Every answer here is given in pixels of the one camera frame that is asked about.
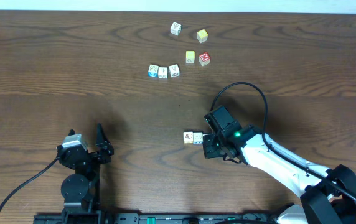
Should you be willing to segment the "wooden block brown picture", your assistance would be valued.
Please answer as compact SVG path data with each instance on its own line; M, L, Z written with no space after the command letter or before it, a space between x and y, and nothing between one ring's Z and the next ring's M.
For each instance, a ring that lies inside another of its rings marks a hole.
M194 141L194 133L192 131L183 132L184 144L192 144Z

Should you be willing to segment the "wooden block drawing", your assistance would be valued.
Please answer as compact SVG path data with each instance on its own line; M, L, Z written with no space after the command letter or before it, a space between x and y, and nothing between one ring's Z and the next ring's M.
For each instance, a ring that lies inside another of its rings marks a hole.
M173 64L168 67L169 74L172 78L178 77L180 75L180 70L178 64Z

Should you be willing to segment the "wooden block with drawing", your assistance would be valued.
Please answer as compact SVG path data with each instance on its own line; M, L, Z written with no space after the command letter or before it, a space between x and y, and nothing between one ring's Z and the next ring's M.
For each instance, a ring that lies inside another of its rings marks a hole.
M160 79L167 79L168 78L168 68L167 67L159 67L157 76Z

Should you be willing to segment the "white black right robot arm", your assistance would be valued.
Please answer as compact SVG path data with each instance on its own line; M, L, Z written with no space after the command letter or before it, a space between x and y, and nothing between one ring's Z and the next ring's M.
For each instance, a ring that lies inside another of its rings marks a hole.
M213 133L204 136L207 159L223 157L269 174L300 198L276 223L356 223L356 175L344 165L315 164L273 141L264 131L241 127L234 119L208 118Z

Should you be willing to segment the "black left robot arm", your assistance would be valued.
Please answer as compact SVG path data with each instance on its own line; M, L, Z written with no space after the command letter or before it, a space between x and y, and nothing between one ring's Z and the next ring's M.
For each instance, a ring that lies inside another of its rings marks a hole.
M57 146L57 159L61 165L74 170L62 183L64 210L68 213L94 212L100 206L100 166L111 162L114 148L101 124L96 127L95 152L81 134L71 130L63 143Z

